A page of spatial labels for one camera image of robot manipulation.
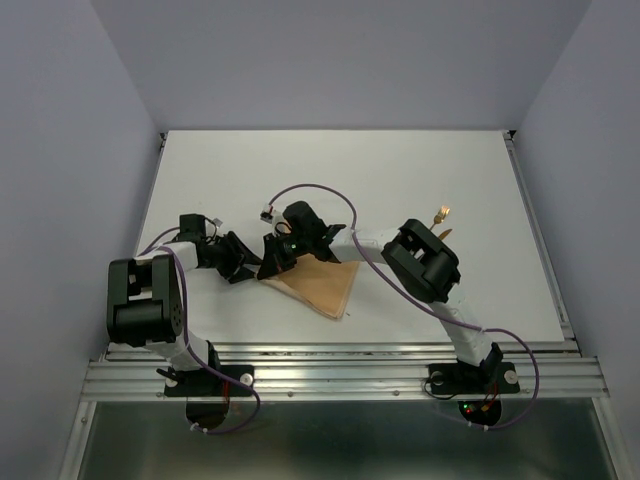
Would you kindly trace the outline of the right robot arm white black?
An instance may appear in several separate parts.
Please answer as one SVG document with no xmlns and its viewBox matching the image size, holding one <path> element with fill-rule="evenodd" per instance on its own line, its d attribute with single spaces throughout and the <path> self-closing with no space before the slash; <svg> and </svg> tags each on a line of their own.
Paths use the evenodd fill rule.
<svg viewBox="0 0 640 480">
<path fill-rule="evenodd" d="M 258 279 L 294 269 L 304 255 L 335 264 L 385 265 L 399 281 L 401 291 L 429 306 L 440 320 L 461 364 L 463 384 L 482 390 L 495 380 L 502 353 L 480 327 L 464 296 L 454 290 L 461 280 L 459 259 L 423 223 L 409 219 L 386 230 L 327 224 L 304 201 L 290 204 L 283 212 L 266 205 L 260 219 L 270 224 L 272 232 L 263 237 Z"/>
</svg>

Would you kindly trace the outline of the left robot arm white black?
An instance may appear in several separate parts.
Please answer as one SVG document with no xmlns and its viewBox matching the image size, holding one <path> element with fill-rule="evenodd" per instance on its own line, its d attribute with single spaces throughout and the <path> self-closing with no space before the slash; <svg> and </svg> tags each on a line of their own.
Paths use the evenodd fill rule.
<svg viewBox="0 0 640 480">
<path fill-rule="evenodd" d="M 186 273 L 213 269 L 228 283 L 255 277 L 261 259 L 232 231 L 202 214 L 184 214 L 179 225 L 153 240 L 133 258 L 108 268 L 106 328 L 110 341 L 162 356 L 164 376 L 188 382 L 199 393 L 215 392 L 222 382 L 213 345 L 190 332 L 185 299 Z"/>
</svg>

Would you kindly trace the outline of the peach cloth napkin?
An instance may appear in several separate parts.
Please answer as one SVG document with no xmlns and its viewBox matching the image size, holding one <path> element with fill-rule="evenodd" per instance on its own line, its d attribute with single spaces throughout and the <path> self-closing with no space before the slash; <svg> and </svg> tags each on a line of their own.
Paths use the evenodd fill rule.
<svg viewBox="0 0 640 480">
<path fill-rule="evenodd" d="M 321 262 L 307 254 L 293 269 L 262 280 L 281 293 L 305 304 L 331 320 L 340 320 L 346 310 L 359 262 Z"/>
</svg>

